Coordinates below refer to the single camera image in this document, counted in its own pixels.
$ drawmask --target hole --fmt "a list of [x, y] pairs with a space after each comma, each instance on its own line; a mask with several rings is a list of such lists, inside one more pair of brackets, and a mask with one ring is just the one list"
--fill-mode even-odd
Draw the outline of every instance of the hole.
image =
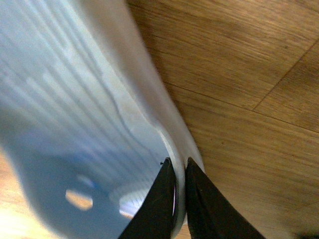
[[128, 218], [128, 219], [133, 219], [133, 217], [134, 217], [134, 214], [129, 214], [129, 213], [124, 212], [124, 211], [122, 211], [122, 210], [120, 210], [120, 214], [121, 214], [123, 217]]
[[90, 196], [83, 195], [74, 190], [66, 190], [65, 198], [70, 204], [82, 211], [87, 211], [93, 207], [93, 200]]

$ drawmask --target wood grain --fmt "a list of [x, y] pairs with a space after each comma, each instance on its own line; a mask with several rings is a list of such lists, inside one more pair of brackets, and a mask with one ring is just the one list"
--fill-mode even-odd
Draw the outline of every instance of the wood grain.
[[[129, 3], [209, 178], [266, 238], [318, 233], [319, 2]], [[57, 238], [0, 154], [0, 239]]]
[[319, 134], [167, 87], [210, 179], [266, 238], [293, 238], [299, 231], [287, 226], [286, 212], [319, 201]]
[[247, 109], [319, 37], [315, 0], [128, 2], [165, 82]]
[[319, 132], [319, 42], [255, 111]]
[[0, 151], [0, 239], [57, 239], [26, 203], [19, 183]]

